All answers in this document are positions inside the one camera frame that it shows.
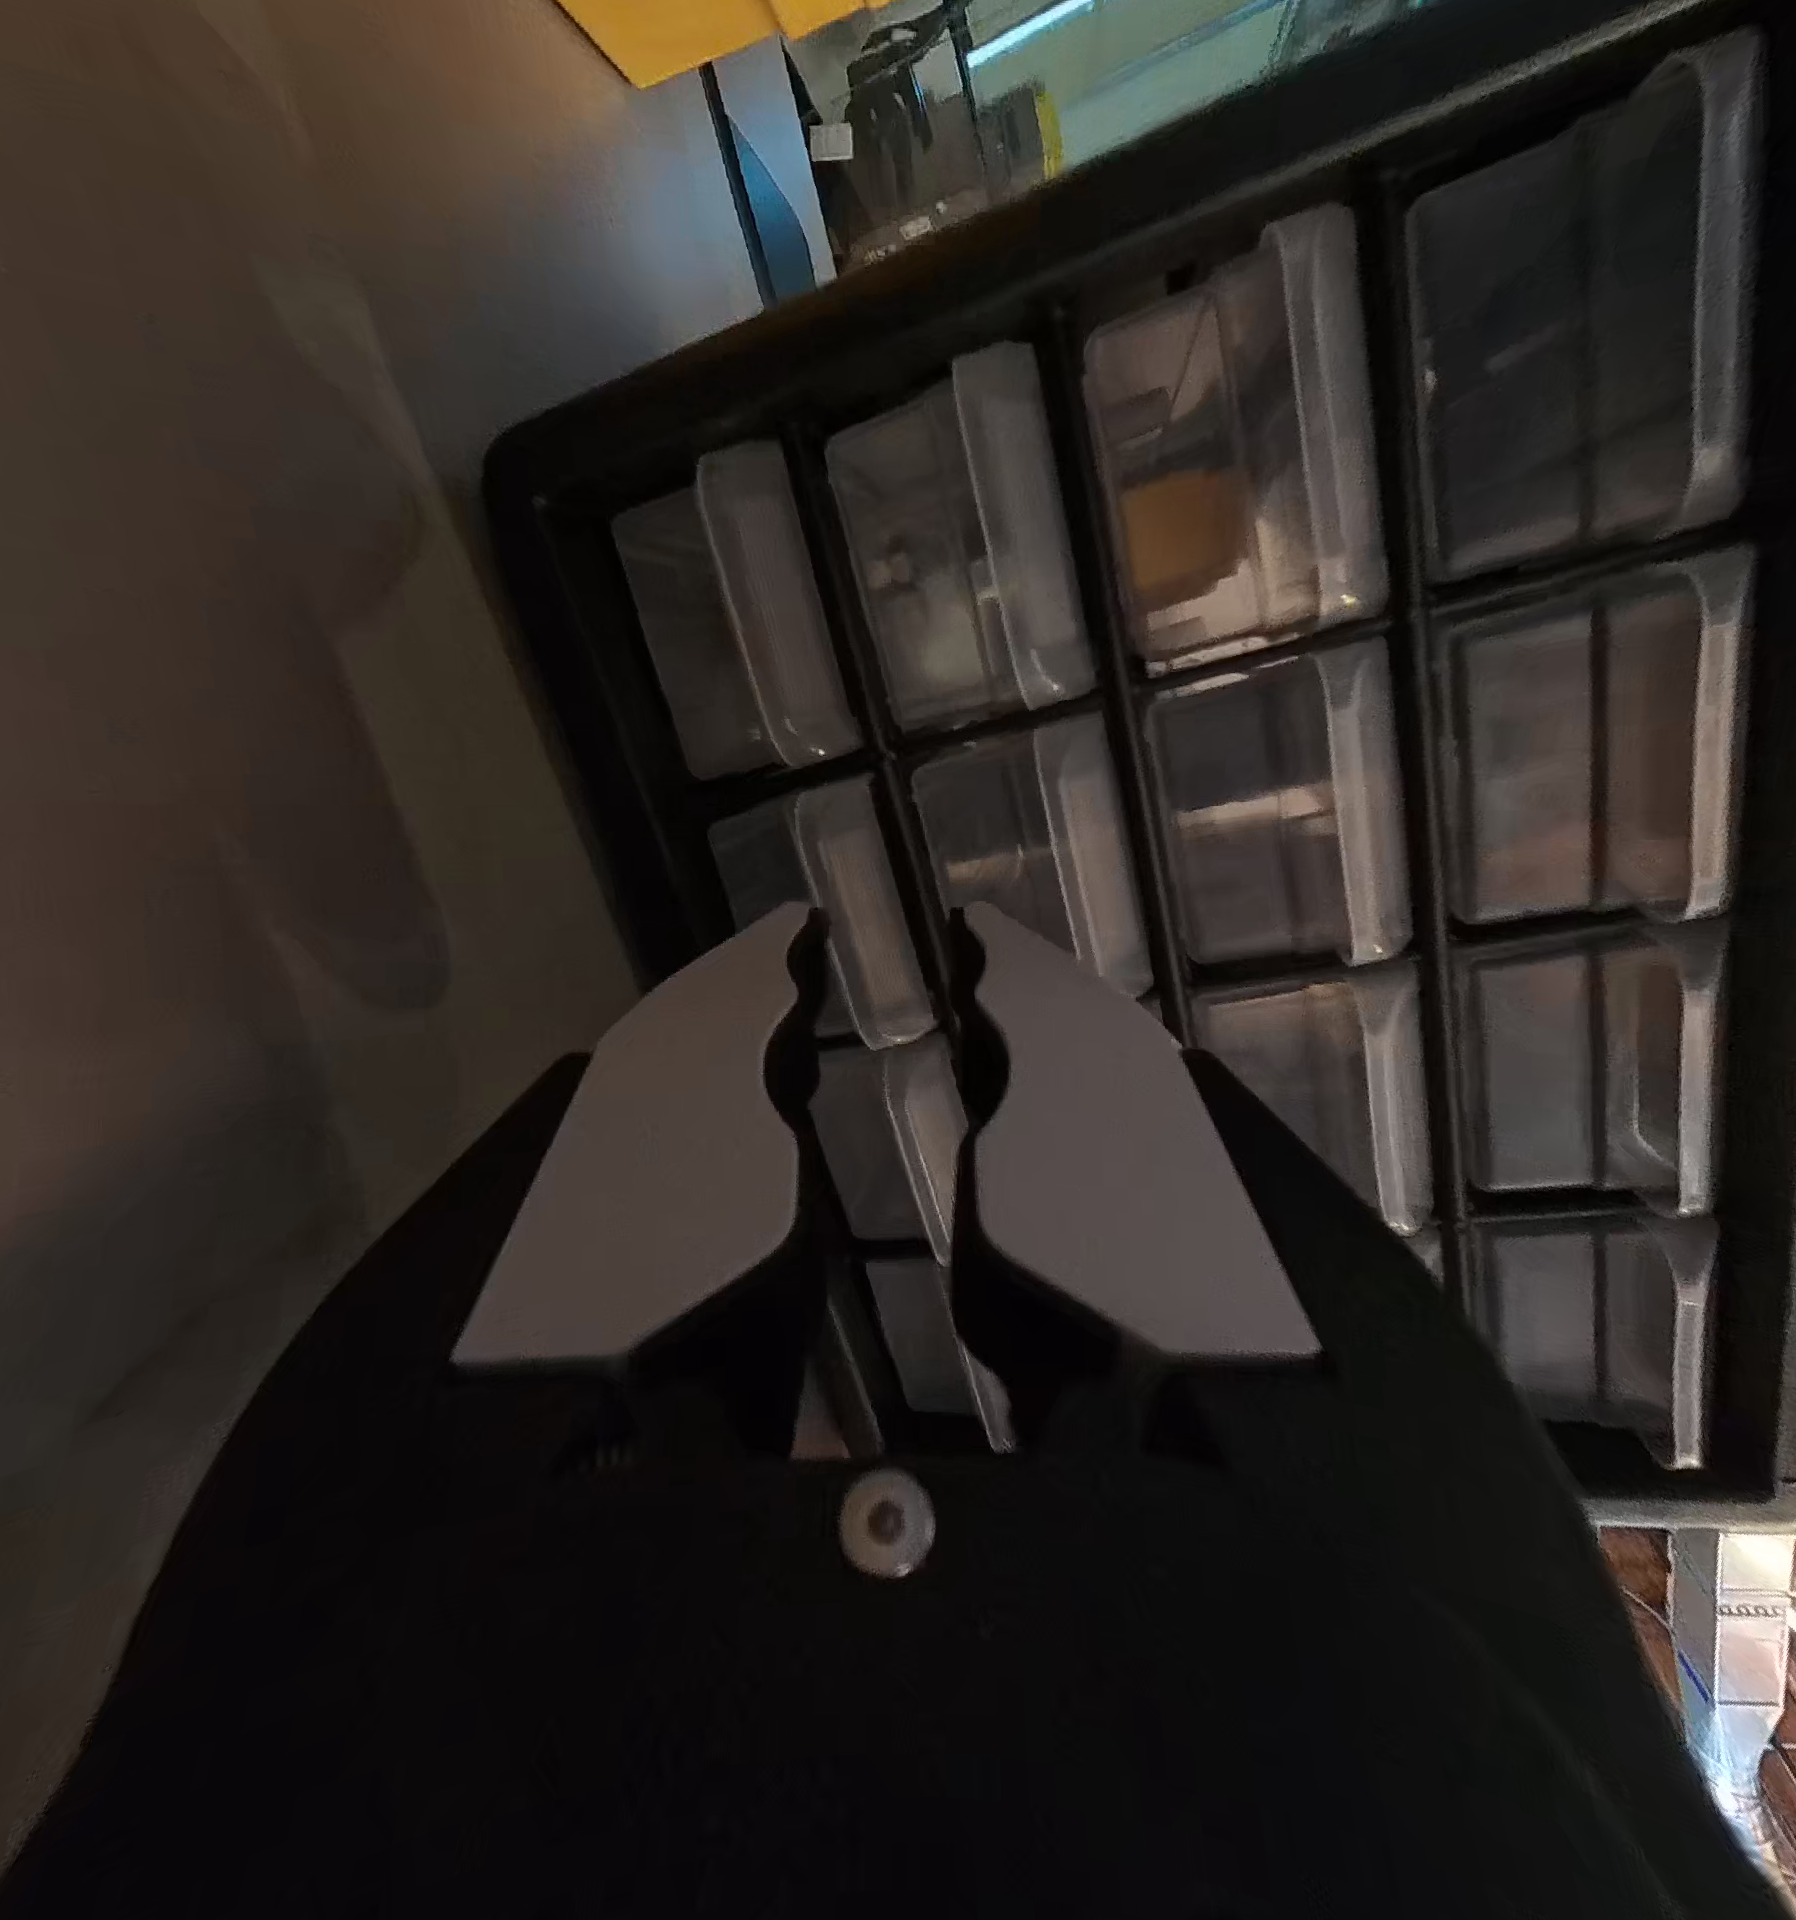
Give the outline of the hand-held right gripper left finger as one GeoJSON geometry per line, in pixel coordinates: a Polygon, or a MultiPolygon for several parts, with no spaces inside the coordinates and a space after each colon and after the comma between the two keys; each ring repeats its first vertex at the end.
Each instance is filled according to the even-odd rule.
{"type": "Polygon", "coordinates": [[[784,904],[606,1032],[457,1335],[457,1367],[616,1367],[791,1251],[827,972],[827,919],[784,904]]]}

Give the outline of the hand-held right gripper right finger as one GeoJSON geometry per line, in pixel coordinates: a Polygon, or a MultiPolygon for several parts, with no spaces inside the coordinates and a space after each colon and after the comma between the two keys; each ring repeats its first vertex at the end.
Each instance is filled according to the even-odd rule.
{"type": "Polygon", "coordinates": [[[1034,1303],[1167,1363],[1313,1363],[1319,1332],[1210,1120],[1186,1053],[1136,999],[998,908],[964,908],[974,953],[955,1251],[1034,1303]]]}

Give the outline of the yellow plastic bin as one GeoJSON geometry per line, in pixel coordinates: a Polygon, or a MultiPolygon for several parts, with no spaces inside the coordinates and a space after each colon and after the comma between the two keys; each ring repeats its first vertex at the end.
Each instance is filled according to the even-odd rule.
{"type": "Polygon", "coordinates": [[[875,2],[554,2],[634,90],[748,51],[806,39],[875,2]]]}

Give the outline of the metal air duct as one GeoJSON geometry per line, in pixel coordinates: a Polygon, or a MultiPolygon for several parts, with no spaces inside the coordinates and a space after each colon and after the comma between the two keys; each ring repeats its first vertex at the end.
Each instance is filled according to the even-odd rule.
{"type": "Polygon", "coordinates": [[[1680,1721],[1737,1818],[1796,1824],[1796,1511],[1668,1531],[1680,1721]]]}

